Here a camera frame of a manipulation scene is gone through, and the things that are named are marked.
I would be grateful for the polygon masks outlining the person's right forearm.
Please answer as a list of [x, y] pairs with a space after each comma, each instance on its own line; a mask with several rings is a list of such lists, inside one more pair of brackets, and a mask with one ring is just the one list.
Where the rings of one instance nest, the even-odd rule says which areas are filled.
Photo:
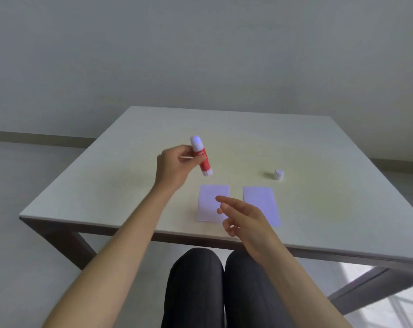
[[239, 237], [266, 272], [296, 328], [353, 328], [277, 237]]

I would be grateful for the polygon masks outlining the white paper card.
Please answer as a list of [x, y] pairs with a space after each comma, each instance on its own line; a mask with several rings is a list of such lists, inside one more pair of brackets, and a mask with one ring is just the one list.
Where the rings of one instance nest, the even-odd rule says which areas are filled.
[[217, 209], [220, 207], [220, 202], [216, 201], [216, 197], [228, 197], [229, 195], [230, 188], [228, 185], [201, 185], [198, 196], [196, 221], [222, 224], [223, 220], [226, 219], [226, 216], [217, 213]]
[[271, 187], [245, 186], [243, 187], [243, 200], [260, 209], [272, 227], [282, 225], [275, 194]]

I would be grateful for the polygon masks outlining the person's left forearm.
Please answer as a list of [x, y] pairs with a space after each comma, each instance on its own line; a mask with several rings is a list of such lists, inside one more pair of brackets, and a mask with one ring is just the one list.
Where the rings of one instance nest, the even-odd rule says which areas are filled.
[[159, 218], [178, 187], [156, 183], [116, 234], [82, 270], [42, 328], [112, 328]]

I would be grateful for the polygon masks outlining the red and white glue stick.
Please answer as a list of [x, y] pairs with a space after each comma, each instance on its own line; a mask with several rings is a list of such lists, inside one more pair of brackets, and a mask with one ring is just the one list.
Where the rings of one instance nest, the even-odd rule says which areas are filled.
[[213, 170], [210, 166], [209, 159], [204, 147], [204, 144], [199, 136], [192, 136], [190, 142], [196, 156], [205, 156], [205, 160], [199, 165], [204, 176], [213, 175]]

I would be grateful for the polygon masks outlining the person's right hand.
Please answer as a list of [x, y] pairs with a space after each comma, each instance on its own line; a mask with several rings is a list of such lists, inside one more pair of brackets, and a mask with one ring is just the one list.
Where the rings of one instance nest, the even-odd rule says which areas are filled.
[[246, 204], [249, 206], [249, 226], [246, 236], [238, 238], [247, 252], [257, 259], [266, 255], [270, 249], [276, 248], [281, 241], [261, 210], [251, 204]]

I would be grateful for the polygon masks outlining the person's left hand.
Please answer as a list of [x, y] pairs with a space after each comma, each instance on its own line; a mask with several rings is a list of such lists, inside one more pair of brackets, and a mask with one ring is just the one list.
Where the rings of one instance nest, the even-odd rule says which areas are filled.
[[193, 169], [178, 161], [177, 146], [163, 150], [156, 160], [153, 191], [175, 193], [182, 187]]

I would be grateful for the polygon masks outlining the black trousers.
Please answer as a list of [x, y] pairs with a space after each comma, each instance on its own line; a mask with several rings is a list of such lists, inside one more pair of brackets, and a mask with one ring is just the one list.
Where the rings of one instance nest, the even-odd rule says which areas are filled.
[[225, 267], [192, 248], [170, 270], [161, 328], [295, 328], [263, 268], [246, 250]]

